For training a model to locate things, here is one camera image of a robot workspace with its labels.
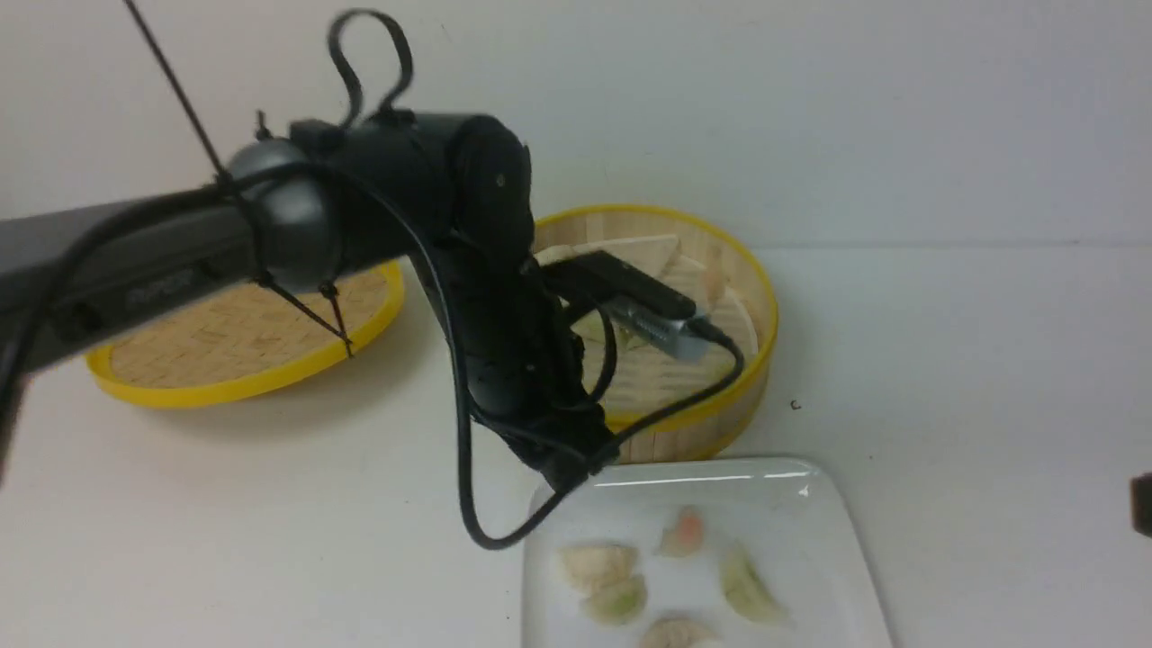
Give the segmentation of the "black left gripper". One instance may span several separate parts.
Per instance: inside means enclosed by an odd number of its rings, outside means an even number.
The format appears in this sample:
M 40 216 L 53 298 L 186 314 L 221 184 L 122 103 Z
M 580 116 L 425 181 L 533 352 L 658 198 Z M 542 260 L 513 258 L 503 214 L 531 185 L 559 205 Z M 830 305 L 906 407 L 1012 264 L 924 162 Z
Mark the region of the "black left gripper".
M 479 422 L 559 490 L 588 477 L 613 435 L 583 384 L 581 346 L 529 251 L 498 261 L 452 239 L 435 248 Z

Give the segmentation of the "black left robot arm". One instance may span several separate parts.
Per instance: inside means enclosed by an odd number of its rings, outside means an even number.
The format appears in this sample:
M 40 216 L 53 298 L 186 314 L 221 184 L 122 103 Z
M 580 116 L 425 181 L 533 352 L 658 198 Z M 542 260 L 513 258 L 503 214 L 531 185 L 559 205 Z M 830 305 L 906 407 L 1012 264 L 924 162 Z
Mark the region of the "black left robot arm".
M 555 489 L 616 459 L 581 345 L 532 255 L 526 144 L 485 114 L 311 119 L 229 164 L 230 186 L 3 221 L 3 439 L 30 374 L 244 282 L 312 293 L 407 257 L 465 419 Z

